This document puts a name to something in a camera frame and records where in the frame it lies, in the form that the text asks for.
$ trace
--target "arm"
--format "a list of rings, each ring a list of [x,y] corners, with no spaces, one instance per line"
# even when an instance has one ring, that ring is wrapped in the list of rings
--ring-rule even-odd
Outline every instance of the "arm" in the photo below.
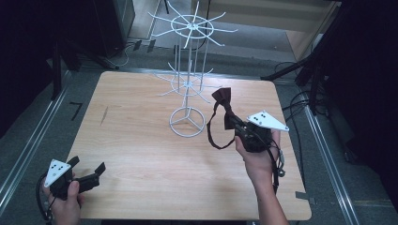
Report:
[[[279,145],[281,132],[272,130],[272,138]],[[272,164],[268,152],[247,152],[238,136],[235,137],[235,142],[236,149],[245,161],[246,171],[254,186],[261,224],[288,224],[273,190]],[[271,152],[276,159],[279,153],[275,145],[271,147]]]

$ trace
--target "tripod base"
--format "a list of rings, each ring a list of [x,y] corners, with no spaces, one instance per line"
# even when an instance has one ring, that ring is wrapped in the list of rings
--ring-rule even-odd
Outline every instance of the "tripod base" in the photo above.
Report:
[[[181,137],[190,138],[196,136],[203,131],[204,127],[205,117],[193,107],[176,109],[170,116],[170,128]]]

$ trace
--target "white wire rack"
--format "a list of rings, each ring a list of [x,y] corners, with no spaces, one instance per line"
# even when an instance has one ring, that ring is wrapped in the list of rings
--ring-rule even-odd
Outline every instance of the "white wire rack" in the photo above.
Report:
[[[179,95],[183,96],[182,106],[176,109],[170,116],[170,127],[174,133],[182,137],[193,137],[203,131],[205,127],[205,117],[199,110],[189,106],[189,97],[200,96],[200,98],[209,103],[209,101],[201,95],[203,88],[220,87],[206,86],[203,83],[204,76],[208,75],[213,70],[211,69],[205,72],[207,48],[209,41],[212,41],[218,46],[224,46],[223,44],[211,38],[211,35],[214,34],[215,31],[233,33],[237,30],[222,30],[217,29],[213,26],[211,22],[221,18],[225,14],[225,12],[222,15],[210,20],[198,16],[197,12],[199,8],[199,1],[196,4],[194,15],[182,15],[170,4],[169,1],[167,1],[167,4],[177,14],[177,16],[172,20],[164,19],[162,17],[158,17],[149,13],[149,15],[151,15],[153,18],[167,21],[171,25],[170,30],[157,35],[152,35],[153,37],[159,37],[169,33],[177,34],[175,64],[172,66],[169,63],[169,67],[175,73],[175,75],[170,78],[170,76],[167,77],[165,75],[157,74],[157,77],[169,82],[172,89],[166,93],[161,94],[160,96],[165,96],[170,93],[178,93]],[[187,71],[181,71],[182,50],[180,46],[182,46],[183,38],[186,39],[183,49],[187,49],[188,47]],[[201,46],[205,45],[203,59],[199,59],[199,48],[201,47],[199,43],[201,41],[203,41]],[[202,69],[200,72],[197,72],[200,63],[202,63]],[[194,127],[195,131],[193,133],[184,133],[186,129],[179,128],[180,125],[187,124]]]

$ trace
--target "human hand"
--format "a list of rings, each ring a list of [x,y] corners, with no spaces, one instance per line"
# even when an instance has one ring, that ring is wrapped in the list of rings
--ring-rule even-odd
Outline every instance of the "human hand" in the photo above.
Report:
[[[68,198],[65,201],[55,199],[48,187],[42,187],[43,192],[48,196],[48,202],[57,225],[80,224],[80,206],[84,203],[84,196],[79,194],[79,187],[79,182],[72,181],[68,188]]]
[[[272,139],[275,141],[270,148],[271,153],[275,160],[278,159],[279,151],[275,143],[279,146],[281,141],[281,132],[279,130],[272,130]],[[272,159],[268,151],[261,153],[247,152],[243,146],[242,140],[235,137],[236,149],[243,157],[246,166],[246,172],[252,180],[254,187],[257,185],[272,185]]]

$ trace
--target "wooden table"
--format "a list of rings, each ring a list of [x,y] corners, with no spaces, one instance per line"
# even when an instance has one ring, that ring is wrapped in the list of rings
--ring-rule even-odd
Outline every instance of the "wooden table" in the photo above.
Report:
[[[267,110],[283,120],[272,82],[205,78],[205,85],[231,87],[236,115]],[[189,105],[208,120],[218,88],[206,87],[190,97]],[[153,74],[104,72],[91,99],[69,158],[79,156],[77,177],[92,173],[102,161],[106,171],[99,187],[85,193],[82,218],[120,219],[258,219],[253,185],[235,145],[213,148],[207,131],[192,138],[176,135],[169,126],[182,96],[170,83]],[[225,110],[220,107],[212,122],[218,145],[234,136],[223,129]],[[278,199],[290,220],[311,217],[308,201],[296,198],[305,192],[289,134],[282,133],[286,176],[280,179]]]

